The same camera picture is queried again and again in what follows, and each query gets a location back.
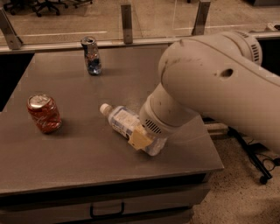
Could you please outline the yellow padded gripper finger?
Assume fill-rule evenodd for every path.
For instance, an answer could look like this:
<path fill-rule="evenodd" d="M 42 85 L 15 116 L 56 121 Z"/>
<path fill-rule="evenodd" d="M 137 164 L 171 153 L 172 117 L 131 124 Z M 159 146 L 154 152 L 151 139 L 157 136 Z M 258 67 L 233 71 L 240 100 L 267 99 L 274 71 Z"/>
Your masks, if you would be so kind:
<path fill-rule="evenodd" d="M 144 149 L 146 146 L 152 144 L 153 136 L 149 134 L 146 129 L 141 125 L 137 125 L 129 138 L 129 144 L 135 150 Z"/>

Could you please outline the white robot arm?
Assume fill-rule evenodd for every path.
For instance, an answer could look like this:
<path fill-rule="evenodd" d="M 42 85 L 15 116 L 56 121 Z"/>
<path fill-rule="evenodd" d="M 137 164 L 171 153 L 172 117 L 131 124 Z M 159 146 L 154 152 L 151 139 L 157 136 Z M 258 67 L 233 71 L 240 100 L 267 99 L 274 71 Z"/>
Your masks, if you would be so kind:
<path fill-rule="evenodd" d="M 244 31 L 173 43 L 160 58 L 159 84 L 140 109 L 140 123 L 154 137 L 169 137 L 200 113 L 279 153 L 280 77 L 262 60 L 259 42 Z"/>

